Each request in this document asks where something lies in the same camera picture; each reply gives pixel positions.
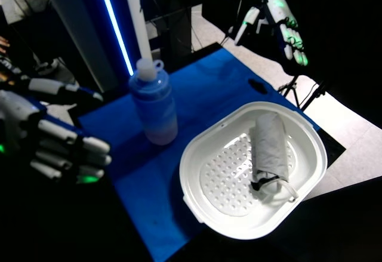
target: white basket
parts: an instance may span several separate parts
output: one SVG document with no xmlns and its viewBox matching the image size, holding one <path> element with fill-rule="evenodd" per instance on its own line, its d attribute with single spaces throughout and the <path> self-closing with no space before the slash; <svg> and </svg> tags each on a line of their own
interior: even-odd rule
<svg viewBox="0 0 382 262">
<path fill-rule="evenodd" d="M 251 144 L 248 131 L 256 117 L 277 112 L 288 135 L 289 183 L 277 195 L 252 190 Z M 180 162 L 184 201 L 200 223 L 222 235 L 255 239 L 273 231 L 322 179 L 327 167 L 324 144 L 299 113 L 278 104 L 242 106 L 195 137 Z"/>
</svg>

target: translucent bottle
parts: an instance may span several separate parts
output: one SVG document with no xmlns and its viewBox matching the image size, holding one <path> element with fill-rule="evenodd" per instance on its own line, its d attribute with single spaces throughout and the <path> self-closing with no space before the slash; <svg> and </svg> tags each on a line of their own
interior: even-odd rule
<svg viewBox="0 0 382 262">
<path fill-rule="evenodd" d="M 160 60 L 142 58 L 137 71 L 129 80 L 135 108 L 142 122 L 146 137 L 163 146 L 178 134 L 177 115 L 171 94 L 170 77 Z"/>
</svg>

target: robotic hand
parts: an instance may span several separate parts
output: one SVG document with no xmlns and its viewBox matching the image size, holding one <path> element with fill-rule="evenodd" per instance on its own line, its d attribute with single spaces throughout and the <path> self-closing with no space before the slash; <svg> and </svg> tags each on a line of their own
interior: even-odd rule
<svg viewBox="0 0 382 262">
<path fill-rule="evenodd" d="M 39 100 L 100 104 L 102 96 L 76 85 L 30 79 L 4 57 L 0 66 L 10 73 L 0 85 L 0 159 L 8 156 L 14 165 L 27 165 L 61 183 L 98 181 L 111 162 L 110 146 L 48 115 Z"/>
<path fill-rule="evenodd" d="M 251 7 L 235 38 L 235 45 L 244 34 L 248 24 L 257 23 L 256 33 L 260 33 L 262 24 L 269 24 L 276 33 L 279 48 L 288 60 L 294 60 L 300 66 L 307 66 L 308 59 L 304 52 L 303 40 L 298 32 L 298 23 L 286 0 L 262 0 L 262 5 Z"/>
</svg>

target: blue table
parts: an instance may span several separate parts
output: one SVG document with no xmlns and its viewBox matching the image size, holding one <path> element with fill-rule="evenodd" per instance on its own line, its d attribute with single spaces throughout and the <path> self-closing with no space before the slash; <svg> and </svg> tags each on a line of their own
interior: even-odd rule
<svg viewBox="0 0 382 262">
<path fill-rule="evenodd" d="M 254 90 L 249 79 L 263 84 L 267 94 Z M 168 146 L 147 141 L 130 95 L 79 118 L 85 130 L 111 143 L 107 173 L 155 261 L 172 256 L 205 227 L 185 206 L 178 178 L 181 155 L 193 137 L 253 101 L 281 104 L 305 116 L 225 49 L 172 74 L 171 83 L 179 134 Z"/>
</svg>

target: perforated basket bottom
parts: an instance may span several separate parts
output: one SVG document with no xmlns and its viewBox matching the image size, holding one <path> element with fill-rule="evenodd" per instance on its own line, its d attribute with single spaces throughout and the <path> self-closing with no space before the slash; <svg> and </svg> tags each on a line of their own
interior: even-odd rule
<svg viewBox="0 0 382 262">
<path fill-rule="evenodd" d="M 291 143 L 287 144 L 289 176 L 297 160 Z M 226 144 L 200 171 L 203 194 L 220 212 L 245 216 L 261 203 L 261 196 L 251 187 L 251 139 L 243 133 Z"/>
</svg>

